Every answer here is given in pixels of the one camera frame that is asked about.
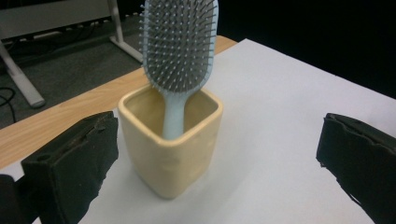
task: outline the wooden surface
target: wooden surface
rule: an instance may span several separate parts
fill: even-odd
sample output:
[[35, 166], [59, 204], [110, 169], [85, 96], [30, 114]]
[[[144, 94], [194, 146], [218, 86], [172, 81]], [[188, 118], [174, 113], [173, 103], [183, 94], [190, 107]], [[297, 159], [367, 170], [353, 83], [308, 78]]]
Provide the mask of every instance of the wooden surface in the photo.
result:
[[[236, 42], [218, 36], [216, 53]], [[0, 130], [0, 168], [44, 146], [77, 121], [117, 107], [120, 98], [148, 83], [143, 68]]]

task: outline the hairbrush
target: hairbrush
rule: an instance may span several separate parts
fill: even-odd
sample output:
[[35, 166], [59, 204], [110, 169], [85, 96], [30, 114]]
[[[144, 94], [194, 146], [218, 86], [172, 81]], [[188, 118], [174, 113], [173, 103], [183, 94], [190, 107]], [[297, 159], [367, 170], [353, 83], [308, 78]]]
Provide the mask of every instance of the hairbrush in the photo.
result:
[[146, 0], [143, 67], [165, 101], [163, 138], [184, 133], [184, 106], [212, 72], [218, 26], [217, 0]]

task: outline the cable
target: cable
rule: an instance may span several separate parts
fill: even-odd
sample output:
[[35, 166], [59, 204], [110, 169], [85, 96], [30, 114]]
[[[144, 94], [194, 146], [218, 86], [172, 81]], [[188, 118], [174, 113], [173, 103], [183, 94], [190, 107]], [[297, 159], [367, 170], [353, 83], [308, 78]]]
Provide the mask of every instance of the cable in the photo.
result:
[[0, 104], [0, 107], [3, 105], [8, 105], [9, 109], [11, 110], [12, 120], [14, 121], [14, 123], [16, 123], [17, 119], [15, 117], [14, 107], [12, 107], [12, 104], [10, 102], [15, 96], [15, 91], [8, 87], [0, 87], [0, 91], [11, 91], [11, 95], [8, 98], [0, 95], [0, 98], [4, 100], [4, 102]]

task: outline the white paper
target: white paper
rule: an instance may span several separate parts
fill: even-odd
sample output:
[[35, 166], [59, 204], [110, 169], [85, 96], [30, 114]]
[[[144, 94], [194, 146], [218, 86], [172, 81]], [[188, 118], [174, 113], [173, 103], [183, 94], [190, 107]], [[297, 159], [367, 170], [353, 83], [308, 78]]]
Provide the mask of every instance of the white paper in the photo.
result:
[[224, 103], [208, 171], [164, 200], [137, 176], [119, 133], [120, 157], [80, 223], [373, 223], [320, 167], [318, 140], [327, 113], [396, 136], [395, 100], [249, 40], [215, 57], [205, 88]]

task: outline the yellow ceramic cup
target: yellow ceramic cup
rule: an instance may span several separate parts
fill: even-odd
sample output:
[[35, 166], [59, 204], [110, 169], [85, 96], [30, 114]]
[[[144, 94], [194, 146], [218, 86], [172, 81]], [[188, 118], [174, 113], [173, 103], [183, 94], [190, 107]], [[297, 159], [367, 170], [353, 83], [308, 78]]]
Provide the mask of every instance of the yellow ceramic cup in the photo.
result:
[[142, 179], [160, 196], [175, 198], [209, 166], [223, 105], [207, 90], [190, 97], [185, 107], [185, 132], [162, 138], [164, 101], [150, 85], [123, 96], [120, 124], [130, 159]]

